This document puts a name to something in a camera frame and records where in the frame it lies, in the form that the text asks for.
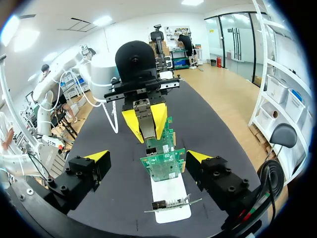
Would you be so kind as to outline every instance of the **ceiling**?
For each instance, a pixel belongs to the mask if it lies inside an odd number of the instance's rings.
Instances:
[[[252,0],[205,0],[198,6],[182,5],[183,0],[33,0],[18,15],[36,14],[33,18],[21,19],[19,28],[40,31],[35,44],[22,51],[14,52],[14,37],[9,45],[0,49],[0,54],[7,54],[5,74],[11,96],[17,95],[30,82],[28,78],[40,72],[43,58],[51,53],[59,54],[70,48],[81,38],[99,30],[95,27],[88,32],[60,31],[74,25],[75,20],[81,19],[94,22],[101,16],[109,15],[110,23],[126,19],[158,13],[207,13],[219,8],[237,4],[252,3]]]

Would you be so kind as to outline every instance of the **tiled floor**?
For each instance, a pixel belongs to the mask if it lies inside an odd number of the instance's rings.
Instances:
[[[257,170],[264,162],[266,152],[250,132],[248,122],[258,98],[259,87],[223,68],[212,67],[209,64],[204,64],[201,68],[204,71],[183,69],[176,71],[175,74],[180,74],[217,112]],[[87,97],[91,102],[95,102],[90,91],[87,92]],[[80,131],[85,122],[84,119],[87,118],[91,110],[92,106],[88,102],[80,108],[76,116],[81,120],[73,124],[77,132]],[[277,211],[282,208],[287,198],[288,191],[285,187],[276,201]],[[268,212],[270,218],[272,215],[271,207]]]

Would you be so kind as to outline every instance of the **circuit board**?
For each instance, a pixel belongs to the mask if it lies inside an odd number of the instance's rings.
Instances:
[[[172,122],[172,117],[167,118],[161,140],[146,140],[148,156],[141,158],[141,162],[155,182],[176,178],[185,171],[186,161],[181,159],[185,148],[175,150],[175,132],[169,129]]]

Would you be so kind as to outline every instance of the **man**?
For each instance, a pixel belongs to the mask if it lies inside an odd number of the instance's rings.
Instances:
[[[195,63],[197,63],[197,59],[196,59],[197,52],[196,52],[196,50],[194,50],[194,57],[193,57],[194,45],[193,45],[190,37],[180,34],[178,41],[181,41],[184,44],[185,50],[187,50],[186,54],[189,58],[190,66],[195,66]]]
[[[22,155],[22,151],[16,146],[13,139],[13,126],[3,112],[0,112],[0,155]],[[0,167],[0,187],[8,188],[8,174],[5,168]]]
[[[41,79],[41,81],[43,81],[43,79],[45,79],[45,77],[51,72],[50,71],[50,67],[48,64],[44,64],[42,66],[42,72],[43,72],[43,77]],[[70,106],[67,104],[67,100],[64,96],[64,92],[62,90],[62,88],[59,91],[59,98],[57,99],[58,96],[58,89],[59,89],[60,85],[56,84],[56,86],[54,86],[53,88],[51,88],[51,91],[53,92],[53,102],[52,105],[55,106],[56,101],[58,100],[57,105],[62,105],[63,108],[68,111],[68,113],[70,114],[70,116],[73,118],[73,123],[77,122],[77,117],[74,116],[74,112],[73,110],[70,108]]]
[[[3,112],[0,112],[0,153],[3,155],[21,155],[22,151],[12,141],[13,126]]]

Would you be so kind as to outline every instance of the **black mat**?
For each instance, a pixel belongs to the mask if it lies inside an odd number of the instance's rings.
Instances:
[[[260,181],[246,153],[226,124],[209,104],[186,82],[165,96],[171,128],[176,131],[177,148],[185,147],[210,156],[220,155],[233,172],[249,179],[250,190]],[[109,150],[112,167],[96,193],[90,192],[69,217],[100,230],[137,236],[172,235],[182,238],[205,238],[221,231],[227,217],[210,196],[200,192],[187,171],[183,179],[191,199],[203,198],[191,206],[189,219],[158,224],[151,209],[150,177],[140,158],[146,156],[121,115],[123,101],[117,102],[119,134],[115,134],[102,107],[93,108],[83,125],[68,158],[87,156]],[[107,105],[111,112],[112,104]],[[267,224],[267,215],[262,218]]]

